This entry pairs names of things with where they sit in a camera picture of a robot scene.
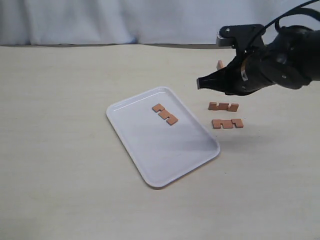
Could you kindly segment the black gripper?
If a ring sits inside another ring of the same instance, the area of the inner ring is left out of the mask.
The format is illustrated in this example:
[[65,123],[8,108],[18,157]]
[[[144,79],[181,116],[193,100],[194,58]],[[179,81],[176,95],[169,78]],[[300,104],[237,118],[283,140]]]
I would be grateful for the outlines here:
[[196,87],[247,96],[273,85],[298,90],[319,80],[320,32],[292,25],[281,27],[270,44],[246,57],[237,69],[222,68],[199,77]]

